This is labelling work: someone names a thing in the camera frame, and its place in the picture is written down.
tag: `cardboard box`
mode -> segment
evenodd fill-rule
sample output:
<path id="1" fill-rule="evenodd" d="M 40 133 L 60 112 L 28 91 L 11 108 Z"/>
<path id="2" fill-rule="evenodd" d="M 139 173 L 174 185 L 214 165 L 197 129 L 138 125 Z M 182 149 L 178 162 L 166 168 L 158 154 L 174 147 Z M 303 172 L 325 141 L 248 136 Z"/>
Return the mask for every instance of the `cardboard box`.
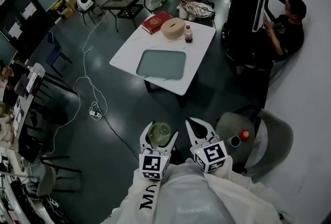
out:
<path id="1" fill-rule="evenodd" d="M 70 7 L 73 11 L 76 10 L 77 0 L 68 0 L 66 3 L 67 7 Z"/>
<path id="2" fill-rule="evenodd" d="M 73 15 L 73 10 L 70 7 L 67 7 L 61 12 L 61 15 L 64 15 L 65 18 L 70 18 Z"/>

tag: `red bottle cap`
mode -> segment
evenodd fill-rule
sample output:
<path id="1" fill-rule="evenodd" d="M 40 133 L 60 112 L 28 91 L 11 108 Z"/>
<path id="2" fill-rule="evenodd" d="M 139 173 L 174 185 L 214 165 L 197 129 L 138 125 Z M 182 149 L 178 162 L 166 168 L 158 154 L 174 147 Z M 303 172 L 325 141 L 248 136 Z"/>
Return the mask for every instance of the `red bottle cap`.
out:
<path id="1" fill-rule="evenodd" d="M 242 140 L 248 139 L 249 138 L 249 131 L 248 130 L 243 130 L 242 132 L 240 132 L 239 137 Z"/>

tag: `dark floor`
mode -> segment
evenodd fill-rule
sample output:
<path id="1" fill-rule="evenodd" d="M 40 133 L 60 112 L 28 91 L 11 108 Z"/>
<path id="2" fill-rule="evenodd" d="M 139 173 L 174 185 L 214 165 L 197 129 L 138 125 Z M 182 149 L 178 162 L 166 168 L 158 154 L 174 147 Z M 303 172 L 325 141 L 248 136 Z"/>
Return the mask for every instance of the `dark floor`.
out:
<path id="1" fill-rule="evenodd" d="M 172 129 L 179 129 L 177 148 L 188 146 L 189 138 L 185 128 L 185 118 L 201 118 L 215 126 L 216 119 L 226 111 L 234 111 L 249 103 L 264 106 L 267 83 L 258 77 L 243 81 L 230 70 L 225 60 L 225 51 L 220 47 L 220 30 L 227 19 L 229 0 L 215 0 L 217 35 L 199 68 L 199 82 L 193 89 L 184 109 L 178 106 L 174 94 L 163 91 L 149 95 L 144 82 L 111 67 L 109 61 L 126 39 L 134 32 L 129 20 L 120 20 L 119 33 L 115 30 L 114 19 L 108 13 L 104 21 L 91 34 L 87 50 L 94 46 L 85 58 L 86 72 L 93 84 L 103 92 L 108 102 L 107 118 L 117 133 L 128 144 L 139 152 L 139 136 L 145 126 L 155 120 L 166 122 Z M 159 9 L 178 16 L 177 0 L 168 0 Z M 137 17 L 141 23 L 148 16 L 143 10 Z M 73 86 L 76 79 L 84 75 L 82 47 L 94 24 L 86 18 L 87 26 L 76 12 L 68 20 L 60 21 L 53 32 L 63 46 L 63 52 L 73 65 L 58 58 L 55 67 L 64 74 L 65 82 Z M 42 63 L 49 48 L 42 43 L 31 58 L 32 62 Z M 55 74 L 45 66 L 49 73 Z M 57 88 L 46 89 L 52 96 L 43 101 L 51 108 L 64 109 L 69 120 L 73 118 L 79 106 L 78 96 L 63 92 Z M 81 94 L 81 108 L 76 119 L 69 125 L 58 130 L 56 135 L 56 150 L 54 154 L 69 155 L 70 162 L 64 165 L 79 168 L 83 171 L 76 180 L 60 180 L 58 188 L 75 188 L 75 193 L 53 193 L 64 208 L 68 217 L 79 224 L 95 224 L 102 222 L 110 215 L 113 208 L 118 207 L 126 196 L 132 183 L 133 171 L 138 162 L 130 150 L 109 129 L 104 120 L 94 121 L 88 110 L 94 101 L 93 90 L 86 79 L 80 80 L 76 90 Z M 100 106 L 105 109 L 102 97 L 98 96 Z M 43 122 L 44 132 L 52 145 L 56 125 Z"/>

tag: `beige round box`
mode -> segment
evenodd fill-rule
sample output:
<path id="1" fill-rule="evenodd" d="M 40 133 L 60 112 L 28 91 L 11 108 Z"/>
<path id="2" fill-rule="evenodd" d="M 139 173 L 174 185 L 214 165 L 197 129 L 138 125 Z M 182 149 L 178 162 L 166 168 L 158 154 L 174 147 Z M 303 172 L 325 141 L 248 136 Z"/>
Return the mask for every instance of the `beige round box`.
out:
<path id="1" fill-rule="evenodd" d="M 161 27 L 162 33 L 169 40 L 173 40 L 182 36 L 184 30 L 185 30 L 185 21 L 182 20 L 181 18 L 172 18 L 166 21 Z"/>

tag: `red book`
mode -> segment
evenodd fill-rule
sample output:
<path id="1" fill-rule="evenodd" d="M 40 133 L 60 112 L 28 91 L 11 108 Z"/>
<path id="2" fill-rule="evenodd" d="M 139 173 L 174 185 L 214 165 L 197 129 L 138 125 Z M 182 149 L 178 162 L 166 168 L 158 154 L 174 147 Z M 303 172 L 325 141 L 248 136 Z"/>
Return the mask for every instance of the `red book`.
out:
<path id="1" fill-rule="evenodd" d="M 162 24 L 167 20 L 172 19 L 173 16 L 166 13 L 165 11 L 159 12 L 148 20 L 144 21 L 141 25 L 151 35 L 161 29 Z"/>

